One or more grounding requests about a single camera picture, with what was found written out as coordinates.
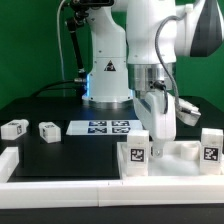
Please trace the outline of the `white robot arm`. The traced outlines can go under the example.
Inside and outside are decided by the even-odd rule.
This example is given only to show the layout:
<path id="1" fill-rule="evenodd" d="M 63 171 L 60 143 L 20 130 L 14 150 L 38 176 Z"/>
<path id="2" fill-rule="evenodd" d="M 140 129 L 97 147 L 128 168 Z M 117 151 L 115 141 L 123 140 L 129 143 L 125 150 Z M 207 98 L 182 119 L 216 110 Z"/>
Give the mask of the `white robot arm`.
<path id="1" fill-rule="evenodd" d="M 176 120 L 194 125 L 200 117 L 168 91 L 177 89 L 177 56 L 207 57 L 224 41 L 218 1 L 70 0 L 69 6 L 69 31 L 87 23 L 92 34 L 93 68 L 79 79 L 83 103 L 113 108 L 132 102 L 153 140 L 152 155 L 162 156 L 175 139 Z"/>

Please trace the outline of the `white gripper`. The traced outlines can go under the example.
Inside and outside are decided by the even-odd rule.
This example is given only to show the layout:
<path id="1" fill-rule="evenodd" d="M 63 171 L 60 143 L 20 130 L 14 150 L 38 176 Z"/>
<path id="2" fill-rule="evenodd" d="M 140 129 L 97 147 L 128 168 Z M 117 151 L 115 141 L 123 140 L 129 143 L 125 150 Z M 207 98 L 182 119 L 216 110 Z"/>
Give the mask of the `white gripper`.
<path id="1" fill-rule="evenodd" d="M 172 95 L 165 100 L 162 91 L 147 92 L 144 99 L 134 97 L 134 111 L 142 126 L 149 131 L 153 139 L 151 154 L 154 158 L 163 156 L 166 141 L 176 136 L 176 111 Z"/>

